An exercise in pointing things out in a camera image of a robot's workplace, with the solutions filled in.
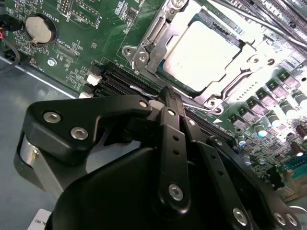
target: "gray metal panel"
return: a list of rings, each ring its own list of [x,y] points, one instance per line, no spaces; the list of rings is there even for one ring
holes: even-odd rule
[[[0,61],[0,68],[7,65]],[[26,230],[40,208],[52,211],[49,195],[23,179],[13,166],[27,107],[68,96],[14,69],[0,75],[0,229]]]

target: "cable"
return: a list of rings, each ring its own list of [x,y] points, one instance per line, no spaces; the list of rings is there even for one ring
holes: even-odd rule
[[[275,27],[275,26],[273,26],[273,25],[271,25],[271,24],[269,24],[269,23],[267,23],[267,22],[265,22],[265,21],[255,17],[254,15],[252,15],[250,13],[247,13],[247,12],[245,12],[243,10],[240,10],[239,8],[237,8],[237,7],[231,5],[231,4],[229,4],[229,3],[227,3],[227,2],[225,2],[223,0],[211,0],[211,1],[214,1],[214,2],[216,2],[218,4],[220,4],[220,5],[228,8],[228,9],[230,9],[230,10],[232,10],[232,11],[234,11],[234,12],[236,12],[236,13],[242,15],[242,16],[244,16],[244,17],[247,17],[247,18],[249,18],[249,19],[259,23],[260,25],[263,25],[263,26],[269,28],[270,30],[274,31],[275,33],[280,35],[282,38],[284,38],[286,41],[288,41],[290,43],[294,43],[294,44],[302,47],[304,50],[307,50],[307,44],[302,43],[300,41],[297,41],[293,37],[287,35],[284,31],[282,31],[279,28],[277,28],[277,27]]]
[[[9,66],[3,68],[3,69],[0,69],[0,74],[3,74],[7,71],[10,71],[11,69],[13,69],[15,66],[17,66],[20,62],[20,53],[18,52],[17,48],[13,45],[13,43],[11,43],[8,39],[6,39],[4,36],[3,36],[3,33],[2,31],[0,31],[0,38],[1,40],[14,52],[14,54],[16,55],[15,57],[15,61],[10,64]]]

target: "metal screw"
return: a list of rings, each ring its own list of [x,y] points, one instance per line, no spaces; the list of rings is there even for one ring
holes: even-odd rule
[[[185,4],[185,0],[172,0],[172,3],[176,8],[182,8]]]
[[[131,55],[131,50],[128,48],[124,49],[124,54],[129,57]]]
[[[48,123],[57,123],[60,122],[61,120],[60,115],[55,112],[44,113],[43,117],[44,120],[47,121]]]
[[[278,223],[280,223],[281,225],[286,225],[286,221],[284,220],[284,218],[282,217],[282,215],[280,215],[278,212],[274,212],[274,216],[277,219]]]
[[[148,105],[145,103],[145,102],[143,102],[143,101],[140,101],[140,105],[142,106],[142,107],[144,107],[144,108],[146,108]]]
[[[168,110],[168,113],[171,114],[172,116],[175,116],[175,115],[176,115],[175,112],[172,111],[172,110],[170,110],[170,109]]]
[[[189,120],[189,123],[192,125],[192,126],[196,126],[196,123],[192,120]]]
[[[71,136],[76,140],[85,140],[88,137],[88,133],[84,128],[75,127],[71,130]]]
[[[171,197],[176,201],[180,201],[183,199],[183,192],[181,188],[176,184],[171,184],[168,187],[168,192],[171,195]]]
[[[220,145],[220,146],[223,145],[223,143],[222,143],[219,139],[215,139],[215,141],[216,141],[216,143],[217,143],[218,145]]]
[[[144,55],[140,56],[140,61],[141,61],[141,62],[146,61],[146,57],[145,57]]]
[[[174,9],[170,9],[170,10],[169,10],[169,13],[170,13],[170,14],[174,14],[174,13],[175,13],[175,10],[174,10]]]
[[[289,213],[286,214],[286,217],[288,218],[291,224],[297,226],[297,221]]]
[[[232,212],[233,212],[233,214],[234,214],[236,220],[237,220],[241,225],[247,226],[247,224],[248,224],[248,219],[246,218],[246,216],[244,215],[244,213],[243,213],[240,209],[238,209],[238,208],[236,207],[236,208],[234,208],[234,209],[232,210]]]
[[[48,58],[47,63],[52,67],[57,65],[57,61],[52,57]]]
[[[260,158],[260,159],[258,160],[258,163],[261,164],[261,165],[263,165],[263,164],[266,163],[266,161],[265,161],[264,158]]]

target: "white label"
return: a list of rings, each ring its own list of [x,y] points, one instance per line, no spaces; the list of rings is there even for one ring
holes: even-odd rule
[[[44,230],[51,212],[40,209],[32,220],[28,230]]]

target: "white connector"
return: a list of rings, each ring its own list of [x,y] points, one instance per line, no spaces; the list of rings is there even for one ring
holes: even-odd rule
[[[86,92],[82,92],[80,93],[79,95],[79,99],[82,99],[82,98],[92,98],[94,95],[91,93],[91,94],[88,94]]]
[[[98,85],[98,83],[100,82],[100,80],[102,79],[101,76],[97,76],[96,74],[90,73],[86,79],[86,81],[88,83],[90,83],[93,86]]]

